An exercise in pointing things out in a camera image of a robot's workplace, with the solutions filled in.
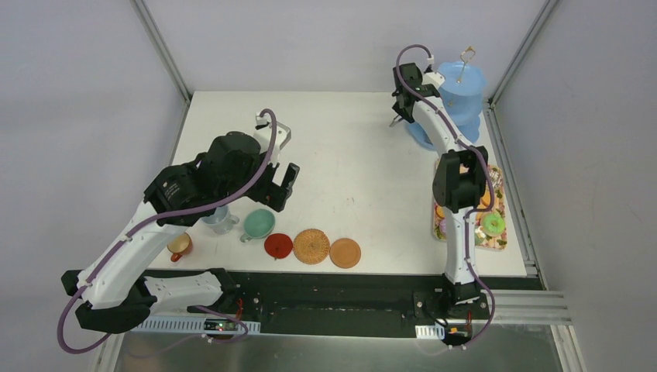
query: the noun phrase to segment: green donut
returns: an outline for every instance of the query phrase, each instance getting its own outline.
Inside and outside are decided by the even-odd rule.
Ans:
[[[487,213],[481,218],[480,224],[483,232],[493,238],[502,235],[507,228],[507,223],[497,213]]]

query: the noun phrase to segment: coaster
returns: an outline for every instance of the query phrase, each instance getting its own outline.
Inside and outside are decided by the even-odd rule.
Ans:
[[[330,245],[329,238],[322,231],[304,230],[294,238],[294,255],[304,264],[319,264],[328,256]]]
[[[285,258],[292,252],[292,239],[285,234],[272,234],[265,240],[265,250],[273,258]]]
[[[337,239],[331,245],[330,255],[337,267],[349,269],[360,261],[360,246],[349,238]]]

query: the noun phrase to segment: red coaster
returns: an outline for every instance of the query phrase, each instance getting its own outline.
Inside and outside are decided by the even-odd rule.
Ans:
[[[292,252],[292,239],[285,234],[272,234],[265,240],[265,250],[273,258],[285,258]]]

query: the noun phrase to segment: brown mug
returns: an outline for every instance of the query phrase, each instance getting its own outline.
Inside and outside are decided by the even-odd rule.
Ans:
[[[167,245],[167,249],[171,252],[171,262],[177,262],[183,256],[187,256],[191,253],[193,244],[191,243],[191,237],[189,234],[184,233],[181,236],[178,236],[171,243]]]

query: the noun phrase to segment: wooden coaster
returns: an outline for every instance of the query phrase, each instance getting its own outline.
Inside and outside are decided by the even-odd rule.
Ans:
[[[294,255],[304,264],[319,264],[328,256],[330,246],[329,238],[322,231],[308,229],[294,238]]]
[[[342,269],[356,266],[360,261],[360,246],[349,238],[337,239],[331,245],[331,261]]]

